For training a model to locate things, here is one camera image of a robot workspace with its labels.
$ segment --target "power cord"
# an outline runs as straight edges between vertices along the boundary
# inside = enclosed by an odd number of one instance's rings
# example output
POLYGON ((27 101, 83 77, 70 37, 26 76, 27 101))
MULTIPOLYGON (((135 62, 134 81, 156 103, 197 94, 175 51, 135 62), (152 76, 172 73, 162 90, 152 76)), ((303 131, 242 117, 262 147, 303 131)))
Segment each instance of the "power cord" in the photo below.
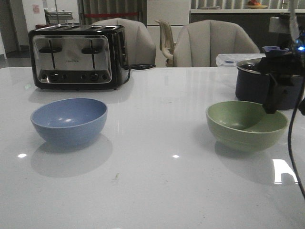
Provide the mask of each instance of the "power cord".
POLYGON ((300 90, 299 96, 297 98, 297 102, 295 104, 295 108, 293 110, 293 113, 292 113, 292 116, 291 116, 291 120, 290 120, 290 124, 289 124, 289 130, 288 130, 288 151, 289 151, 289 156, 290 156, 291 164, 292 164, 293 170, 295 172, 296 179, 298 181, 298 185, 300 187, 300 190, 302 192, 303 198, 305 200, 305 190, 304 190, 304 187, 302 185, 299 173, 298 173, 297 168, 296 168, 295 159, 294 159, 294 156, 293 156, 292 146, 291 146, 292 128, 293 128, 293 125, 294 125, 295 115, 296 115, 298 106, 299 106, 299 104, 300 104, 300 102, 301 102, 301 100, 303 98, 304 89, 305 89, 305 76, 303 76, 301 90, 300 90))
POLYGON ((147 64, 147 63, 137 63, 137 64, 131 64, 128 67, 128 75, 127 75, 127 79, 125 80, 124 83, 127 83, 130 79, 130 74, 131 74, 131 69, 135 69, 135 70, 146 70, 146 69, 150 69, 150 68, 154 68, 156 67, 155 64, 147 64))

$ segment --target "toaster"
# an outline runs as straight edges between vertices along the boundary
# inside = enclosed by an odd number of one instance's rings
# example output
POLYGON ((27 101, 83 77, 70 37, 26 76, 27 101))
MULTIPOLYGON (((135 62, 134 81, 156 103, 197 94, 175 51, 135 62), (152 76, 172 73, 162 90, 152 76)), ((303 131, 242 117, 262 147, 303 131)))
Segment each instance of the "toaster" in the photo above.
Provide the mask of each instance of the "toaster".
POLYGON ((41 89, 116 89, 128 78, 121 25, 54 25, 29 32, 34 83, 41 89))

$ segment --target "beige chair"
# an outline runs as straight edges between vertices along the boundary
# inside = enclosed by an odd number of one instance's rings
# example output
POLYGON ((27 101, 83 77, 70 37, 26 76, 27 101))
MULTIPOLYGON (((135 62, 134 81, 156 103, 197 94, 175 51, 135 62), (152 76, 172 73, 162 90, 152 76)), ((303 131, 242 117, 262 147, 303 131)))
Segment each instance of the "beige chair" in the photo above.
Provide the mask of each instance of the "beige chair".
POLYGON ((216 67, 221 53, 259 53, 259 48, 239 25, 204 20, 182 28, 173 58, 175 67, 216 67))
POLYGON ((113 18, 97 21, 93 25, 124 26, 129 65, 155 63, 157 48, 143 23, 128 19, 113 18))
POLYGON ((174 67, 173 51, 175 49, 173 42, 173 33, 168 21, 159 19, 155 20, 160 25, 160 50, 166 57, 166 66, 174 67))

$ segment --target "container lid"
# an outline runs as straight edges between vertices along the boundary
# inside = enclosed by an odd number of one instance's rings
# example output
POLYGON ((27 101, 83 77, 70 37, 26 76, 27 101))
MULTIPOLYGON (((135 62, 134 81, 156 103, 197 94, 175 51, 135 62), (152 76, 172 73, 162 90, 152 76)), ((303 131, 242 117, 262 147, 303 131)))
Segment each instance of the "container lid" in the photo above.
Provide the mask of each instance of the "container lid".
POLYGON ((227 53, 218 54, 216 57, 217 66, 236 66, 240 61, 265 57, 263 53, 227 53))

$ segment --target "black pot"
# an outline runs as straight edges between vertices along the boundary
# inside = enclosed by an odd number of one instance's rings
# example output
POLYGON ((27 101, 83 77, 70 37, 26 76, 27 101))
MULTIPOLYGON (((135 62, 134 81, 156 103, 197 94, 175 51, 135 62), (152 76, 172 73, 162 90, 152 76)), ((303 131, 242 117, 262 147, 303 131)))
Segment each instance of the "black pot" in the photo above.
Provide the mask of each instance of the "black pot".
MULTIPOLYGON (((238 75, 235 94, 239 100, 263 104, 269 90, 270 77, 261 75, 257 66, 261 59, 240 61, 237 63, 238 75)), ((288 110, 295 107, 298 94, 302 86, 302 77, 292 77, 294 86, 286 88, 287 95, 280 102, 278 110, 288 110)))

